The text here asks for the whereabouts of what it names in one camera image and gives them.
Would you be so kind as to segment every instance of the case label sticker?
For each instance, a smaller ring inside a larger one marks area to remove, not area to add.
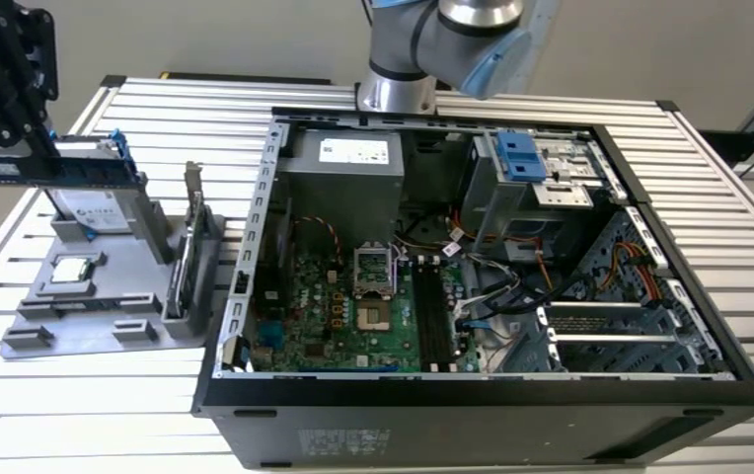
[[[308,456],[382,456],[392,430],[298,430]]]

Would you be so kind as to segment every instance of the white wall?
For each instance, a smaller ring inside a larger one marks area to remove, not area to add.
[[[562,0],[529,92],[672,99],[697,126],[737,127],[754,106],[754,0]]]

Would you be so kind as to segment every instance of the motherboard chip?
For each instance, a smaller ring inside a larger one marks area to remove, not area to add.
[[[389,331],[392,329],[392,312],[388,301],[374,299],[358,301],[357,327],[361,331]]]
[[[324,357],[325,356],[325,344],[324,343],[309,343],[304,347],[304,354],[308,357]]]

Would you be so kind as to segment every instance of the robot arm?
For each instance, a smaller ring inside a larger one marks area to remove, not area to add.
[[[58,98],[54,18],[0,0],[0,185],[136,188],[125,137],[57,138],[48,101]]]
[[[434,114],[436,83],[488,99],[530,49],[521,0],[376,0],[370,74],[358,107]]]

